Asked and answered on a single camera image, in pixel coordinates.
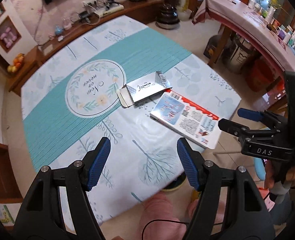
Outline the person's right hand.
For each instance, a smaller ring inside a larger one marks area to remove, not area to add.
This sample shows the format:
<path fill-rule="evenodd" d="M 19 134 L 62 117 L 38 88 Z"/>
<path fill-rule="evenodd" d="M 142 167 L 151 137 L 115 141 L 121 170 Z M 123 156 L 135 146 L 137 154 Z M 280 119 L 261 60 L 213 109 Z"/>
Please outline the person's right hand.
<path fill-rule="evenodd" d="M 274 168 L 270 160 L 266 162 L 265 171 L 266 171 L 266 176 L 265 176 L 264 188 L 272 189 L 274 186 Z M 292 167 L 287 172 L 286 180 L 291 181 L 292 185 L 295 186 L 295 166 Z"/>

